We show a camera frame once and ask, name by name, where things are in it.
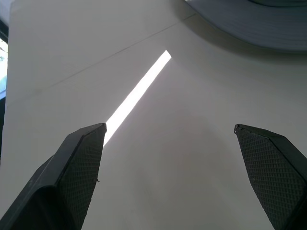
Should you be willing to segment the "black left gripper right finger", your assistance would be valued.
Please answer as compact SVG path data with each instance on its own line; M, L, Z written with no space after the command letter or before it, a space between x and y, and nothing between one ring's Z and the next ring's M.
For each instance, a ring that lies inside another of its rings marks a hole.
M250 184L275 230L307 230L307 158L284 136L234 128Z

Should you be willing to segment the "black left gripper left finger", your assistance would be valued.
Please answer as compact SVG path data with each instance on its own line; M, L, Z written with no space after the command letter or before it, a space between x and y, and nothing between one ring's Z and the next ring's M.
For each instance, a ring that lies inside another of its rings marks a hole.
M0 230L81 230L102 157L105 123L67 135L0 219Z

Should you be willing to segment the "grey round plate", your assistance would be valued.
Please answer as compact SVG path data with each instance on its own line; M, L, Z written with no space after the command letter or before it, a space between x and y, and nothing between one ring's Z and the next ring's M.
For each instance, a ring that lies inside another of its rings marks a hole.
M284 52L307 52L307 0L184 1L239 40Z

